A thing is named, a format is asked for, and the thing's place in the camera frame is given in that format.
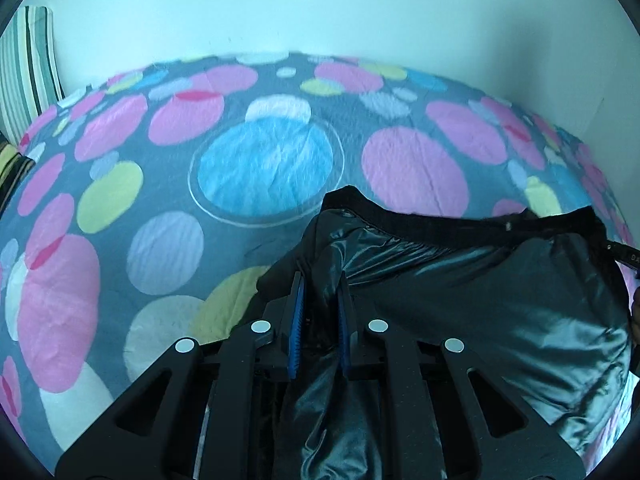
white wall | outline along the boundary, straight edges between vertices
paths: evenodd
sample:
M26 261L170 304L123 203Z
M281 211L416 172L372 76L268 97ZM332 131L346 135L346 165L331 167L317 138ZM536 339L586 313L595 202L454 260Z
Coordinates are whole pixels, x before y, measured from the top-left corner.
M67 92L153 60L302 50L404 64L509 98L591 143L640 239L640 40L616 0L26 2L54 11Z

pillow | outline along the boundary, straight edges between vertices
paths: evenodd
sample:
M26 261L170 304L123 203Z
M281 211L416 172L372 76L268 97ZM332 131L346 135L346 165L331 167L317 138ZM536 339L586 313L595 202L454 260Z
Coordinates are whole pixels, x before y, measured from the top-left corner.
M0 132L17 146L31 122L63 97L52 12L21 7L0 38Z
M15 146L0 135L0 215L15 188L34 164L33 160L21 155Z

hand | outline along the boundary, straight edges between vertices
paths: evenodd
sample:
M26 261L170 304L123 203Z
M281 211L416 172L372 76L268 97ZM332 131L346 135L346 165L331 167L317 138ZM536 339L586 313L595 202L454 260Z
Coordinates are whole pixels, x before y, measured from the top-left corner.
M636 293L634 294L634 304L631 306L631 314L633 315L631 330L633 331L634 341L636 344L640 344L640 287L636 289Z

bed sheet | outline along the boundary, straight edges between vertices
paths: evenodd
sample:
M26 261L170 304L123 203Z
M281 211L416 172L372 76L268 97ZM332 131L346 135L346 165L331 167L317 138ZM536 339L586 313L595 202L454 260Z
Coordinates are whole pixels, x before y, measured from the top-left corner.
M633 244L588 147L562 128L351 57L154 64L52 106L21 149L38 163L0 219L0 403L49 469L174 340L226 337L338 187L457 218L593 205ZM589 466L628 422L634 385L582 450Z

silver screw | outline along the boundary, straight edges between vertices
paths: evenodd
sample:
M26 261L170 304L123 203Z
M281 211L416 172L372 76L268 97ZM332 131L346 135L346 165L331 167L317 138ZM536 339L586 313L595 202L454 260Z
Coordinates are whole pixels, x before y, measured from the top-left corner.
M447 339L444 342L444 348L449 350L449 352L459 354L465 349L465 344L462 341L460 341L460 339L456 339L452 337L451 339Z
M175 343L175 351L180 352L181 354L187 354L193 350L196 343L193 342L193 339L189 339L185 337L184 339L180 339Z
M372 332L386 332L387 328L389 328L388 323L382 319L372 319L369 321L369 330Z
M263 319L259 319L258 321L251 323L251 330L257 334L264 334L271 330L271 323Z

